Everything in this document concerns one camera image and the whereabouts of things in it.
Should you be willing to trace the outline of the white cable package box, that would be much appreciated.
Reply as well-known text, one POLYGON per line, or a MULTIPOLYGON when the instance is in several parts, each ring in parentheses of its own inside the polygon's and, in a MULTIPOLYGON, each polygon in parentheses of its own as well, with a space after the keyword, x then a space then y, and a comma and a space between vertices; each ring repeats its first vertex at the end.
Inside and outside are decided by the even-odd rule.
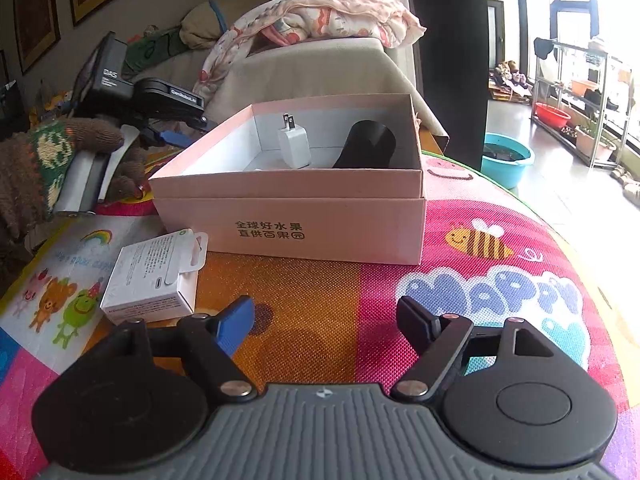
POLYGON ((183 229, 122 248, 100 303, 103 314, 115 325, 193 314, 207 246, 205 233, 183 229))

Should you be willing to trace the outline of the green plush cushion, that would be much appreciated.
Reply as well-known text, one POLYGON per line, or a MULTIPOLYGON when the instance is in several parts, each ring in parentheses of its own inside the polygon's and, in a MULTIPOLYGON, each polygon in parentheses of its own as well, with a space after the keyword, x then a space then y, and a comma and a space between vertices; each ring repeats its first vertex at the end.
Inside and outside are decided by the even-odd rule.
POLYGON ((122 78, 131 80, 148 68, 189 51, 180 37, 180 26, 159 30, 148 27, 141 37, 130 42, 122 66, 122 78))

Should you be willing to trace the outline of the colourful cartoon play mat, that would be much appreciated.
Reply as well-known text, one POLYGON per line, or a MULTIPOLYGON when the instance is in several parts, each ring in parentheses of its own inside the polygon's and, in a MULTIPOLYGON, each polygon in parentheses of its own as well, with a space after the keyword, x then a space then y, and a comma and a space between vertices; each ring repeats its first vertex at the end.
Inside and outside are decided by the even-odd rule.
MULTIPOLYGON (((395 325, 409 295, 478 325, 518 315, 612 396, 618 424, 604 466, 639 474, 639 333, 597 288, 593 266, 513 194, 477 172, 425 155, 427 195, 418 266, 212 252, 198 274, 207 312, 251 296, 255 325, 235 361, 268 382, 392 384, 416 357, 395 325)), ((1 474, 46 466, 30 426, 38 394, 111 329, 99 299, 119 251, 160 234, 151 202, 64 221, 1 301, 1 474)))

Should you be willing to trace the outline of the brown knitted plush toy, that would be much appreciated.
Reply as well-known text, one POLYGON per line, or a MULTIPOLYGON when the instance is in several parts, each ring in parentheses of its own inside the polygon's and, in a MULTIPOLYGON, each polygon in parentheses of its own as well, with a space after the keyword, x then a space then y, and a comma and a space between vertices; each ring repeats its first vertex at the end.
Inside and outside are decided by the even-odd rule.
POLYGON ((75 155, 112 154, 119 128, 101 119, 55 119, 1 142, 1 240, 16 243, 51 217, 75 155))

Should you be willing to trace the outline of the beige covered sofa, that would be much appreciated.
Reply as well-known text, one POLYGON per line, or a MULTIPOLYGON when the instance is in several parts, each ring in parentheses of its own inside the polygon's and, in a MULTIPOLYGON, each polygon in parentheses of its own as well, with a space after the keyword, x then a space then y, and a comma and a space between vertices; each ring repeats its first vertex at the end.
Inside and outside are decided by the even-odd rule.
MULTIPOLYGON (((234 23, 264 3, 233 0, 234 23)), ((374 38, 335 38, 277 47, 266 38, 258 37, 248 57, 231 67, 217 92, 205 101, 205 114, 214 122, 223 122, 247 105, 259 102, 306 96, 408 94, 418 124, 427 128, 440 148, 446 148, 448 133, 416 90, 408 73, 394 59, 395 54, 412 46, 387 49, 374 38)), ((157 77, 194 91, 210 50, 212 48, 189 48, 130 81, 157 77)))

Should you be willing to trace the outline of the pink cardboard box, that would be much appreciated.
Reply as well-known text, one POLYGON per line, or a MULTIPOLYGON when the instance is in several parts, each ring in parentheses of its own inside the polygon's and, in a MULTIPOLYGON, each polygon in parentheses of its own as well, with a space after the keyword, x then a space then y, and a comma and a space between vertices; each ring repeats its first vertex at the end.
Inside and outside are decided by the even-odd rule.
POLYGON ((204 232, 212 252, 390 264, 422 258, 426 199, 408 94, 255 103, 171 159, 150 185, 166 229, 204 232), (305 168, 282 158, 284 114, 307 131, 305 168), (393 131, 387 169, 333 167, 360 120, 393 131))

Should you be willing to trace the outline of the teal plastic basin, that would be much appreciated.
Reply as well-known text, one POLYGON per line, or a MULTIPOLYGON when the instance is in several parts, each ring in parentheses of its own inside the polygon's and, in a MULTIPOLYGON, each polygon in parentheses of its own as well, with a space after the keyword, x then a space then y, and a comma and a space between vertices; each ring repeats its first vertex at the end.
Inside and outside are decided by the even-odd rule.
POLYGON ((488 132, 483 145, 480 172, 503 188, 512 190, 522 180, 525 169, 534 163, 534 152, 510 136, 488 132))

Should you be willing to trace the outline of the black cylindrical object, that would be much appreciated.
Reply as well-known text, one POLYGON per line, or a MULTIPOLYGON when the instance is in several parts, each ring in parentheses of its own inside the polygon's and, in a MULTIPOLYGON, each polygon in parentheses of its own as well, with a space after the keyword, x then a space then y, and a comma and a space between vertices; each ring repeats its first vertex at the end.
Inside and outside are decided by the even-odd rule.
POLYGON ((360 120, 349 130, 334 168, 387 169, 396 150, 393 131, 382 122, 360 120))

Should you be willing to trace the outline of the pink floral blanket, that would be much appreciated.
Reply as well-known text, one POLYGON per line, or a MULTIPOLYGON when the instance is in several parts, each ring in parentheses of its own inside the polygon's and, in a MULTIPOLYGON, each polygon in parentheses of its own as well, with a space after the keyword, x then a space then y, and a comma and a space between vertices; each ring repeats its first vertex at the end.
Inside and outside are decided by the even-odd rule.
POLYGON ((258 37, 277 47, 335 38, 374 38, 387 49, 410 47, 425 32, 398 0, 270 0, 242 15, 209 51, 194 92, 209 101, 258 37))

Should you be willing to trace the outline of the red plastic basin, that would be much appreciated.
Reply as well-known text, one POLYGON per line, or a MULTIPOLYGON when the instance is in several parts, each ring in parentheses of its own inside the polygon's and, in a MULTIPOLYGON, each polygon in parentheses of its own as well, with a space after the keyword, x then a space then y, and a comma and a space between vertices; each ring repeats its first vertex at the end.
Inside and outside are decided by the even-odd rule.
POLYGON ((535 116, 545 125, 556 130, 566 127, 570 121, 570 114, 543 102, 535 104, 535 116))

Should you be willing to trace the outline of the metal shelf rack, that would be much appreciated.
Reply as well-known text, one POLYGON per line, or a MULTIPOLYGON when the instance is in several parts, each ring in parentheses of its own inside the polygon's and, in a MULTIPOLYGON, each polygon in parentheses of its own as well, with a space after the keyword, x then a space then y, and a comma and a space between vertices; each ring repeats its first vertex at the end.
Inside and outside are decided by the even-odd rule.
POLYGON ((597 41, 588 47, 534 40, 532 122, 590 168, 622 162, 634 110, 634 71, 597 41), (561 130, 535 116, 543 102, 570 114, 561 130))

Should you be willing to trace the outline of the white wall charger plug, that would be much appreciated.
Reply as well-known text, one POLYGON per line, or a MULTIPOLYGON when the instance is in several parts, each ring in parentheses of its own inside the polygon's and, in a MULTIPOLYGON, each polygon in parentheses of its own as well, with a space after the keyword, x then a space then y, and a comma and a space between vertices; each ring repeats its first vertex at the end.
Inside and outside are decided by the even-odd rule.
POLYGON ((302 169, 310 165, 311 152, 307 131, 296 124, 293 115, 283 115, 283 127, 278 131, 278 141, 282 158, 290 168, 302 169))

